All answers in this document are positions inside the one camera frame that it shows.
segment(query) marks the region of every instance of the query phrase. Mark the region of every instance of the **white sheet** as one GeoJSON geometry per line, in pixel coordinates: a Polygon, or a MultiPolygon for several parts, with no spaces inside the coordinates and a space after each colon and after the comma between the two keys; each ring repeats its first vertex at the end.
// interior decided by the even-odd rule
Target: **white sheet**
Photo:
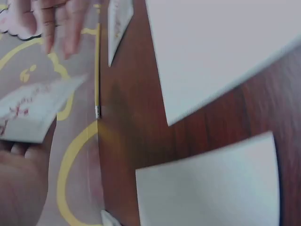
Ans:
{"type": "Polygon", "coordinates": [[[168,125],[295,47],[299,0],[146,0],[168,125]]]}
{"type": "Polygon", "coordinates": [[[141,226],[278,226],[274,139],[266,133],[136,171],[141,226]]]}

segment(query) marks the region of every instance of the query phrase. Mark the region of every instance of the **white paper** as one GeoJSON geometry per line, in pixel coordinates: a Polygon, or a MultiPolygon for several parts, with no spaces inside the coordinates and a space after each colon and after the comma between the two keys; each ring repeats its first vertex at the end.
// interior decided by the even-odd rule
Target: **white paper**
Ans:
{"type": "Polygon", "coordinates": [[[111,67],[117,47],[133,15],[132,0],[110,0],[108,7],[109,67],[111,67]]]}
{"type": "Polygon", "coordinates": [[[278,226],[279,179],[266,133],[136,171],[141,226],[278,226]]]}
{"type": "Polygon", "coordinates": [[[103,226],[121,226],[121,224],[107,211],[101,211],[103,226]]]}
{"type": "Polygon", "coordinates": [[[146,0],[168,125],[295,47],[301,1],[146,0]]]}
{"type": "Polygon", "coordinates": [[[23,86],[0,100],[0,139],[42,143],[68,97],[87,76],[23,86]]]}

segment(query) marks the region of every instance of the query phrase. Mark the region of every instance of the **brown wood surface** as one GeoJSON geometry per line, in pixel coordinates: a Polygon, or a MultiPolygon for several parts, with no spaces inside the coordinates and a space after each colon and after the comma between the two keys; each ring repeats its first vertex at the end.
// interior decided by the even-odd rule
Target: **brown wood surface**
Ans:
{"type": "Polygon", "coordinates": [[[101,104],[102,124],[107,131],[100,134],[106,209],[123,225],[138,226],[135,169],[203,153],[272,130],[280,170],[281,225],[299,226],[301,48],[168,127],[145,2],[134,0],[134,17],[111,68],[107,6],[105,0],[101,104]]]}

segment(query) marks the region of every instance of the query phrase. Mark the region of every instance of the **hand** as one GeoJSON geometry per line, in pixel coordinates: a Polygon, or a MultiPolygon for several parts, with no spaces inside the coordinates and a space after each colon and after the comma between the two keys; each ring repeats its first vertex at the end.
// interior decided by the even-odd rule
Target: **hand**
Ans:
{"type": "MultiPolygon", "coordinates": [[[[15,0],[21,25],[30,33],[37,30],[36,19],[31,12],[32,0],[15,0]]],[[[63,51],[65,58],[78,52],[80,33],[90,0],[38,0],[42,13],[44,49],[50,53],[55,41],[55,25],[63,27],[63,51]]]]}
{"type": "Polygon", "coordinates": [[[0,141],[0,225],[36,226],[48,192],[55,125],[41,145],[0,141]]]}

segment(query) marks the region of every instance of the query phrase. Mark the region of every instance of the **small paper piece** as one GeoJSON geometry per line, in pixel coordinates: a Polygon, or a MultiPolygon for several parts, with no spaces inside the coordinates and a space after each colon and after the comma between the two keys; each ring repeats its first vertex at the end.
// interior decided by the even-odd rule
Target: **small paper piece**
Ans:
{"type": "Polygon", "coordinates": [[[121,226],[121,224],[107,211],[101,211],[103,226],[121,226]]]}
{"type": "Polygon", "coordinates": [[[146,5],[169,126],[301,40],[299,0],[146,0],[146,5]]]}
{"type": "Polygon", "coordinates": [[[108,57],[111,66],[121,38],[134,15],[132,0],[110,0],[108,7],[108,57]]]}
{"type": "Polygon", "coordinates": [[[23,86],[0,100],[0,139],[42,143],[68,97],[87,76],[23,86]]]}
{"type": "Polygon", "coordinates": [[[278,226],[272,133],[136,170],[141,226],[278,226]]]}

